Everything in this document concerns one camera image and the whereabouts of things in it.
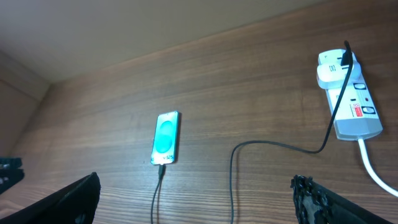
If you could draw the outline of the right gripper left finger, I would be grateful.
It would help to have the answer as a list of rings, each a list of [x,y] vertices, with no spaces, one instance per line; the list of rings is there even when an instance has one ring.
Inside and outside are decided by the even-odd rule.
[[[1,219],[1,224],[92,224],[100,200],[96,172]]]

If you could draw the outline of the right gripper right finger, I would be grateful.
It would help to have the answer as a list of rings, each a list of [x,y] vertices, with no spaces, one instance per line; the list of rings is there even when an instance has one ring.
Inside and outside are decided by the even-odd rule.
[[[313,181],[295,175],[291,180],[299,224],[392,224]]]

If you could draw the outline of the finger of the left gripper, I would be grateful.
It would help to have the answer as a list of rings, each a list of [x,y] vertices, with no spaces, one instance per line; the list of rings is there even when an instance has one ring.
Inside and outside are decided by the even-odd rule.
[[[24,170],[21,169],[22,160],[19,157],[2,157],[1,158],[1,188],[0,194],[16,185],[24,178]]]

